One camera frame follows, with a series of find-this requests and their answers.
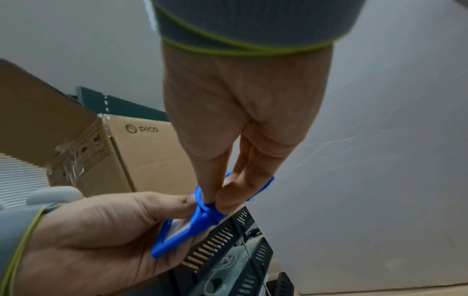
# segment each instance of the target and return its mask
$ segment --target blue plastic clip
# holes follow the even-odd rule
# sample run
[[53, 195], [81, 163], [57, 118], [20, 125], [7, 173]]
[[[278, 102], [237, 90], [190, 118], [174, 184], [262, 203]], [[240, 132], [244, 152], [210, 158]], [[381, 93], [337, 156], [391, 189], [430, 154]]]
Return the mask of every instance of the blue plastic clip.
[[[271, 184], [271, 182], [273, 182], [273, 180], [274, 177], [272, 177], [258, 193], [265, 190]], [[153, 258], [159, 258], [162, 255], [170, 252], [172, 249], [175, 249], [178, 245], [185, 242], [189, 238], [204, 233], [208, 228], [218, 225], [226, 217], [226, 215], [218, 212], [215, 204], [206, 205], [203, 203], [203, 193], [200, 189], [200, 186], [197, 186], [193, 194], [195, 194], [195, 199], [198, 206], [196, 207], [195, 213], [190, 219], [190, 225], [181, 230], [178, 234], [166, 240], [169, 230], [173, 224], [173, 220], [164, 221], [161, 231], [159, 232], [159, 236], [156, 240], [156, 244], [153, 248], [153, 251], [151, 252], [151, 256]]]

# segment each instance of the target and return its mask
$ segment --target brown cardboard box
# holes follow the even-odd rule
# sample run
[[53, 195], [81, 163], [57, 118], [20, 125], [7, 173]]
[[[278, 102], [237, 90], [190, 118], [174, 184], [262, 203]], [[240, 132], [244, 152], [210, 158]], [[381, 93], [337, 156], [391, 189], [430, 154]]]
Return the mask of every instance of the brown cardboard box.
[[189, 194], [190, 161], [168, 122], [96, 116], [0, 60], [0, 151], [47, 167], [49, 183], [86, 197], [119, 192]]

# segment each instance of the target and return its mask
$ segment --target wall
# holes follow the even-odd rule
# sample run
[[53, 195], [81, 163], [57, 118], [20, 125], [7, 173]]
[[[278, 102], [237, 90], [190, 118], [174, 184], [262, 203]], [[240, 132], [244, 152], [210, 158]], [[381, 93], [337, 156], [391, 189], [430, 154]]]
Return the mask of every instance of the wall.
[[1, 0], [0, 57], [59, 90], [164, 110], [160, 40], [142, 0]]
[[369, 0], [305, 142], [248, 208], [301, 293], [468, 281], [468, 9]]

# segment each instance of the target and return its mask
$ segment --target circular logo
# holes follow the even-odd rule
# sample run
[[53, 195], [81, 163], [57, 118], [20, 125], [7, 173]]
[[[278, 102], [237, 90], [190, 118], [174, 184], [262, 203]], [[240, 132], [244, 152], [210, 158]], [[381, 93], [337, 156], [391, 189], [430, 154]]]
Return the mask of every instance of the circular logo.
[[134, 133], [137, 132], [137, 128], [134, 127], [134, 126], [131, 125], [131, 124], [127, 124], [127, 125], [125, 126], [125, 129], [127, 130], [127, 132], [129, 132], [129, 133], [131, 133], [131, 134], [134, 134]]

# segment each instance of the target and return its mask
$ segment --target hand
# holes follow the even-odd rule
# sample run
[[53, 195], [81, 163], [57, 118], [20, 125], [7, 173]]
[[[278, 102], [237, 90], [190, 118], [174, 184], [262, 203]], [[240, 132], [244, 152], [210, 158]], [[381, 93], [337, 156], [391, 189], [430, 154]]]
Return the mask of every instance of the hand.
[[[332, 47], [275, 58], [226, 58], [163, 46], [164, 105], [205, 203], [228, 214], [275, 174], [312, 125]], [[240, 155], [223, 187], [234, 141]]]
[[151, 250], [165, 219], [190, 217], [191, 196], [103, 195], [46, 214], [30, 237], [14, 283], [15, 295], [107, 295], [178, 265], [192, 238], [164, 257]]

